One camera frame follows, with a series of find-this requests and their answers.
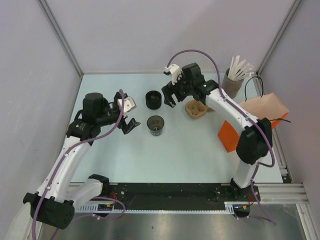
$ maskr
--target metal floor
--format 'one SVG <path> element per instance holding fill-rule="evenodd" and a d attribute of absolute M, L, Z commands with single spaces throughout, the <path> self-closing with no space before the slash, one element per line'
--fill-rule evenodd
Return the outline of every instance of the metal floor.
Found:
<path fill-rule="evenodd" d="M 83 218 L 60 230 L 55 240 L 306 240 L 295 204 L 266 205 L 277 226 L 222 214 L 125 214 L 115 220 Z M 261 215 L 254 205 L 251 215 Z M 45 226 L 40 240 L 54 229 Z"/>

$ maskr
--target black cable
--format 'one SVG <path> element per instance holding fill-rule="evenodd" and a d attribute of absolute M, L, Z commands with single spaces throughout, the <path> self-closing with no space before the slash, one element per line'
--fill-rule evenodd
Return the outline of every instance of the black cable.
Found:
<path fill-rule="evenodd" d="M 259 76 L 253 76 L 252 78 L 250 78 L 250 79 L 246 82 L 246 84 L 245 84 L 245 86 L 244 86 L 245 102 L 248 100 L 248 99 L 247 99 L 247 84 L 250 82 L 251 79 L 254 79 L 254 78 L 260 79 L 260 81 L 261 81 L 261 87 L 262 87 L 261 98 L 262 98 L 262 96 L 265 94 L 264 81 L 262 81 L 262 78 L 259 77 Z"/>
<path fill-rule="evenodd" d="M 287 119 L 283 119 L 283 118 L 281 118 L 281 117 L 279 117 L 279 118 L 277 118 L 277 119 L 272 119 L 272 120 L 270 120 L 270 122 L 271 121 L 285 121 L 285 122 L 287 122 L 287 123 L 291 123 L 291 121 L 289 121 L 289 120 L 287 120 Z"/>

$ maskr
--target red wire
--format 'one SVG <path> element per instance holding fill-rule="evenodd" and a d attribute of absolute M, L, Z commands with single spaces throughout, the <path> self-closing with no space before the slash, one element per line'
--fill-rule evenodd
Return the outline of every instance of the red wire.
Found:
<path fill-rule="evenodd" d="M 252 202 L 252 203 L 250 203 L 250 206 L 252 206 L 255 203 L 255 201 L 254 201 L 253 197 L 250 194 L 248 194 L 248 198 Z"/>
<path fill-rule="evenodd" d="M 115 194 L 114 191 L 112 191 L 111 194 L 112 194 L 112 196 L 113 196 L 114 199 L 118 200 L 118 197 L 117 197 L 117 195 Z"/>

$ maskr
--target pencil cup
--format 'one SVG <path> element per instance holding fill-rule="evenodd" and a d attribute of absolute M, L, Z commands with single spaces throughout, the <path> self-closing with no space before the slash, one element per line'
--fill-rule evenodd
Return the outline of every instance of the pencil cup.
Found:
<path fill-rule="evenodd" d="M 149 117 L 146 121 L 146 125 L 153 136 L 160 136 L 165 125 L 165 120 L 160 116 L 154 115 Z"/>
<path fill-rule="evenodd" d="M 237 96 L 239 89 L 241 88 L 242 83 L 245 79 L 241 79 L 239 81 L 233 81 L 228 77 L 230 68 L 225 71 L 224 78 L 221 84 L 221 87 L 225 91 L 226 94 L 232 99 Z"/>

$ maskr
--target metal frame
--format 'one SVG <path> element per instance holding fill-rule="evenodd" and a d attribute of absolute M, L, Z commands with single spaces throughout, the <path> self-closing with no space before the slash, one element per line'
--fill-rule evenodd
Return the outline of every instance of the metal frame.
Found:
<path fill-rule="evenodd" d="M 57 22 L 55 16 L 53 15 L 47 1 L 46 0 L 37 0 L 37 2 L 39 3 L 40 8 L 42 9 L 44 15 L 46 16 L 49 24 L 52 27 L 55 35 L 57 36 L 59 42 L 61 43 L 63 50 L 65 51 L 66 55 L 68 56 L 68 58 L 72 62 L 76 72 L 79 74 L 80 77 L 82 77 L 84 73 L 82 72 L 80 65 L 77 62 L 77 59 L 76 59 L 75 55 L 73 54 L 64 34 L 62 33 L 62 31 L 58 25 L 58 22 Z"/>
<path fill-rule="evenodd" d="M 281 38 L 283 37 L 285 31 L 287 30 L 287 28 L 289 26 L 291 20 L 293 19 L 293 17 L 297 13 L 298 8 L 300 7 L 300 5 L 303 1 L 304 0 L 294 0 L 293 4 L 291 5 L 291 8 L 289 9 L 287 15 L 285 16 L 280 29 L 276 33 L 275 38 L 273 39 L 271 46 L 269 47 L 268 51 L 266 52 L 266 55 L 264 56 L 260 66 L 257 70 L 257 73 L 259 75 L 261 75 L 261 73 L 265 69 L 265 66 L 267 65 L 270 57 L 274 53 L 277 45 L 279 44 Z"/>
<path fill-rule="evenodd" d="M 269 204 L 308 204 L 308 197 L 302 183 L 256 183 L 261 201 Z M 226 202 L 226 204 L 247 204 L 247 202 Z"/>
<path fill-rule="evenodd" d="M 320 237 L 319 229 L 315 225 L 315 219 L 310 204 L 297 204 L 304 234 L 307 240 L 318 240 Z"/>

